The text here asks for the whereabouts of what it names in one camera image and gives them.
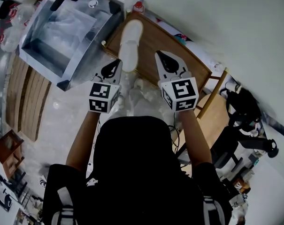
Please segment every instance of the black backpack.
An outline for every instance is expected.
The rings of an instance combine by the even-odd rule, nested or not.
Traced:
[[[261,112],[257,105],[257,101],[250,91],[241,89],[239,93],[222,89],[222,92],[227,92],[226,110],[230,118],[229,126],[234,126],[235,122],[240,122],[237,129],[242,129],[250,132],[254,129],[255,123],[261,120]],[[233,114],[229,113],[230,105],[236,110]]]

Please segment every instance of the black chair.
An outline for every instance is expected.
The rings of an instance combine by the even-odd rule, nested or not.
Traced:
[[[276,157],[278,154],[278,148],[273,139],[268,140],[260,137],[246,136],[237,128],[227,126],[224,128],[217,141],[211,148],[212,162],[215,168],[223,168],[228,163],[230,158],[232,158],[236,164],[231,171],[234,172],[239,167],[243,161],[243,158],[241,157],[238,160],[234,154],[238,147],[238,142],[240,142],[241,145],[247,149],[266,151],[270,158]]]
[[[25,175],[26,175],[25,172],[22,172],[21,170],[17,169],[14,175],[9,179],[9,182],[7,182],[1,176],[0,176],[0,181],[3,182],[16,195],[18,199],[20,199],[23,191],[27,186],[27,182],[23,181]]]

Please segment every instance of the plastic bag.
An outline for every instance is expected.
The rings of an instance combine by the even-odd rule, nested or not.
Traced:
[[[135,73],[122,73],[121,95],[110,112],[110,118],[152,116],[174,125],[174,114],[161,97],[161,91]]]
[[[34,12],[35,8],[27,4],[20,4],[12,8],[9,12],[11,25],[24,29]]]
[[[0,47],[5,52],[13,52],[21,39],[23,31],[20,28],[10,27],[0,34]]]
[[[71,59],[95,21],[96,19],[83,16],[76,10],[59,9],[52,13],[38,38]]]

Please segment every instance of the white shoe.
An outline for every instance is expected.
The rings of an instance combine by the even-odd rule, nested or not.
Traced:
[[[132,72],[138,65],[138,45],[143,33],[143,24],[140,20],[129,21],[122,32],[119,59],[123,62],[122,70]]]

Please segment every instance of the office chair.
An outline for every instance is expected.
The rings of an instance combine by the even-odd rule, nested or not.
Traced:
[[[230,158],[235,162],[234,168],[231,170],[234,172],[239,165],[242,163],[243,158],[239,160],[235,156],[234,152],[238,147],[238,142],[244,148],[247,149],[258,149],[268,153],[270,158],[276,157],[278,154],[278,148],[276,142],[260,137],[250,137],[242,134],[237,128],[227,126],[224,128],[217,141],[211,148],[212,162],[215,168],[223,168]]]

